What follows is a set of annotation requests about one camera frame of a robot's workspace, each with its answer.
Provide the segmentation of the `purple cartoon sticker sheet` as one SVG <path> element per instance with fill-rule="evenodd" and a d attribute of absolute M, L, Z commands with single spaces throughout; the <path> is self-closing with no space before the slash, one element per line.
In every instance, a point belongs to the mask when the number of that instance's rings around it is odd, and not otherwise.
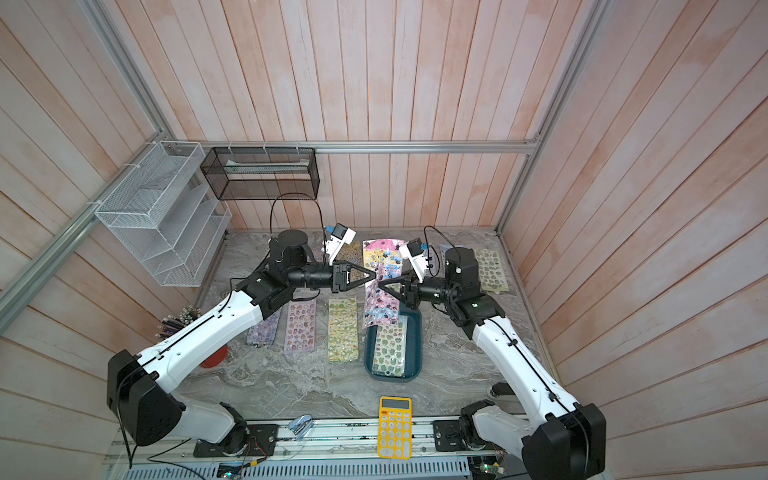
<path fill-rule="evenodd" d="M 255 347 L 268 347 L 274 344 L 277 328 L 281 318 L 281 311 L 278 310 L 267 319 L 262 320 L 258 325 L 248 330 L 246 343 Z"/>

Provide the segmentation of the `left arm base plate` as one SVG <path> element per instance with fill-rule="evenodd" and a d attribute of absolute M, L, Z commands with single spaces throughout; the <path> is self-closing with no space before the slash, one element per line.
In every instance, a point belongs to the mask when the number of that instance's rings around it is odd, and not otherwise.
<path fill-rule="evenodd" d="M 198 440 L 193 450 L 193 457 L 240 457 L 243 455 L 269 457 L 275 452 L 278 433 L 279 426 L 273 423 L 235 427 L 235 432 L 228 434 L 218 444 Z"/>

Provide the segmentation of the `pale green animal sticker sheet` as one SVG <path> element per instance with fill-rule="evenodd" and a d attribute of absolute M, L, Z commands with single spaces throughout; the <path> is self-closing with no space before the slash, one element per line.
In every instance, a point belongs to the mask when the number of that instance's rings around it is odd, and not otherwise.
<path fill-rule="evenodd" d="M 407 318 L 403 315 L 393 324 L 377 327 L 372 371 L 387 377 L 405 373 Z"/>

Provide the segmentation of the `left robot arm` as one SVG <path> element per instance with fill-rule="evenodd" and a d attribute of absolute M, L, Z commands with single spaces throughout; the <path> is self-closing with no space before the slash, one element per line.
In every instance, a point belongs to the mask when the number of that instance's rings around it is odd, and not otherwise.
<path fill-rule="evenodd" d="M 125 439 L 148 446 L 181 436 L 212 444 L 227 456 L 246 449 L 247 422 L 231 406 L 185 400 L 175 391 L 204 360 L 292 301 L 296 290 L 339 293 L 374 280 L 374 271 L 337 257 L 342 246 L 353 241 L 354 230 L 338 224 L 329 232 L 322 261 L 315 260 L 305 232 L 279 233 L 270 239 L 256 269 L 218 305 L 142 352 L 122 350 L 109 360 L 107 406 Z M 353 281 L 350 273 L 355 268 L 364 276 Z"/>

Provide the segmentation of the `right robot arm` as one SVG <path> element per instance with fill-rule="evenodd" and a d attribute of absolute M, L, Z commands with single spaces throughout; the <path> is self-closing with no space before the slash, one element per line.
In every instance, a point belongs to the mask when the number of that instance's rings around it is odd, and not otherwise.
<path fill-rule="evenodd" d="M 473 250 L 446 253 L 445 274 L 428 274 L 428 253 L 420 240 L 399 249 L 410 272 L 383 279 L 381 290 L 416 310 L 442 306 L 445 315 L 493 362 L 526 416 L 492 401 L 462 409 L 459 425 L 467 444 L 493 444 L 522 460 L 532 479 L 589 479 L 606 468 L 607 422 L 594 404 L 582 405 L 535 358 L 498 302 L 481 287 Z"/>

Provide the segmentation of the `teal storage tray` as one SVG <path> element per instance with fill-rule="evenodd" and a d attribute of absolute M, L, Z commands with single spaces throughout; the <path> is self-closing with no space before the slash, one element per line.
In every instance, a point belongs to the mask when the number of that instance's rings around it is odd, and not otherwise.
<path fill-rule="evenodd" d="M 422 322 L 421 314 L 405 307 L 400 308 L 400 315 L 407 318 L 405 373 L 402 377 L 387 377 L 377 375 L 372 371 L 372 359 L 377 327 L 367 329 L 364 365 L 367 373 L 375 380 L 394 383 L 407 383 L 415 379 L 422 368 Z"/>

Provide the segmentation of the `yellow green animal sticker sheet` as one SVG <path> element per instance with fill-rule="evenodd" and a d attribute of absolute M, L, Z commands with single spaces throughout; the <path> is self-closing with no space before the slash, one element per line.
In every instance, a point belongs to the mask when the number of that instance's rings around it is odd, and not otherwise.
<path fill-rule="evenodd" d="M 328 361 L 356 361 L 359 355 L 356 301 L 332 299 L 328 303 L 328 309 Z"/>

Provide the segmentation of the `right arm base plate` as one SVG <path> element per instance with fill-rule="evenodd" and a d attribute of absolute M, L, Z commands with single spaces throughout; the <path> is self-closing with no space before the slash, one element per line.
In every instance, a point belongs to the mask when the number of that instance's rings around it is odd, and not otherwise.
<path fill-rule="evenodd" d="M 502 450 L 514 452 L 519 442 L 508 423 L 489 415 L 459 417 L 433 423 L 434 443 L 440 452 Z"/>

